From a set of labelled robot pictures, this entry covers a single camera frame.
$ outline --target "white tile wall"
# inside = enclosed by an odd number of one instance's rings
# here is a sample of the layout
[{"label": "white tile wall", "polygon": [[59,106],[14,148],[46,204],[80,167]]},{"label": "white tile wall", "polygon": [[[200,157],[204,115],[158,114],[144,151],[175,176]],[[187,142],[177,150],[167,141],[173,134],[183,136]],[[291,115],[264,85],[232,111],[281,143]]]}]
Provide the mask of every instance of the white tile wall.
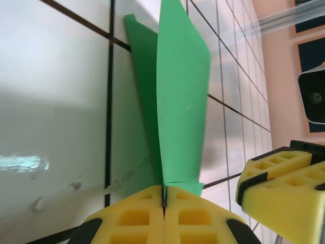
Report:
[{"label": "white tile wall", "polygon": [[[57,0],[107,33],[112,31],[111,1],[114,38],[128,44],[126,14],[158,31],[161,0]],[[251,0],[181,2],[212,55],[200,174],[209,187],[202,197],[254,228],[257,221],[235,202],[239,177],[228,177],[272,149],[260,30],[252,28],[256,14]],[[112,45],[109,63],[109,40],[39,0],[2,1],[0,13],[6,23],[0,25],[0,92],[6,105],[6,141],[0,151],[7,160],[0,161],[0,182],[7,184],[0,186],[6,195],[0,202],[5,209],[0,211],[0,242],[25,243],[80,225],[104,206],[111,93],[110,203],[150,186],[153,179],[130,52]],[[8,159],[24,165],[33,159],[36,168],[3,171]],[[30,211],[40,197],[44,209]],[[276,236],[261,224],[255,233],[265,244]]]}]

